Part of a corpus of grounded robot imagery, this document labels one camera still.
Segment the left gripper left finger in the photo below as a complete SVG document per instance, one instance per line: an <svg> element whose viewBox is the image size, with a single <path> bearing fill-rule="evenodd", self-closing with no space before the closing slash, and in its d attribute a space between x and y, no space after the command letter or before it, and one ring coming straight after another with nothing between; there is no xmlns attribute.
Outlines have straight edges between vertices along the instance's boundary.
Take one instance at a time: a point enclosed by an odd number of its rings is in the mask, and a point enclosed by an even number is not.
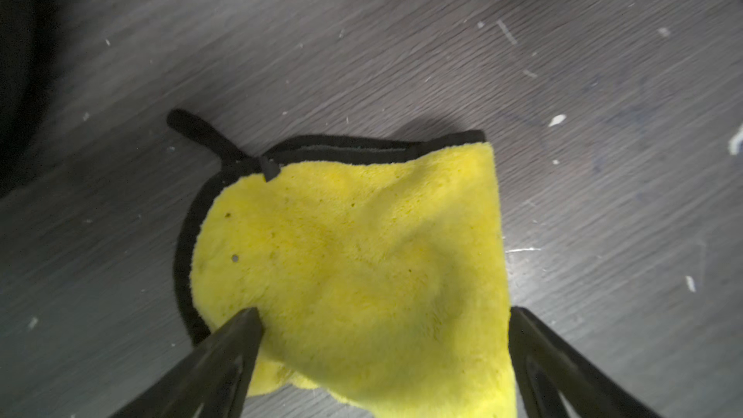
<svg viewBox="0 0 743 418"><path fill-rule="evenodd" d="M237 313L115 417L239 417L263 335L259 311Z"/></svg>

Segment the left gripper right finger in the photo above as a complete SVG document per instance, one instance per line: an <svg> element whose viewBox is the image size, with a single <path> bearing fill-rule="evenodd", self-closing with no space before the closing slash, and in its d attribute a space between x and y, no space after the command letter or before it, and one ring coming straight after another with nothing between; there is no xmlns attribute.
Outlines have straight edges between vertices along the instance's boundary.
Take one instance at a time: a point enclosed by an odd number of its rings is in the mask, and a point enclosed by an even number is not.
<svg viewBox="0 0 743 418"><path fill-rule="evenodd" d="M509 352L529 417L660 415L621 388L524 307L512 307Z"/></svg>

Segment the yellow cleaning cloth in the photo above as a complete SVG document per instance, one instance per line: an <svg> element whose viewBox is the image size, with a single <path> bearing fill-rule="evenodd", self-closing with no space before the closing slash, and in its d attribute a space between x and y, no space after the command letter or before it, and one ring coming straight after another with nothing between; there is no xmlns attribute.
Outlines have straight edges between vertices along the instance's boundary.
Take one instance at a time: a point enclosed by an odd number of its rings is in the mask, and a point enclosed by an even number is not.
<svg viewBox="0 0 743 418"><path fill-rule="evenodd" d="M300 135L212 151L173 263L195 344L255 309L250 396L322 388L376 417L513 417L510 300L495 154L479 130L431 140Z"/></svg>

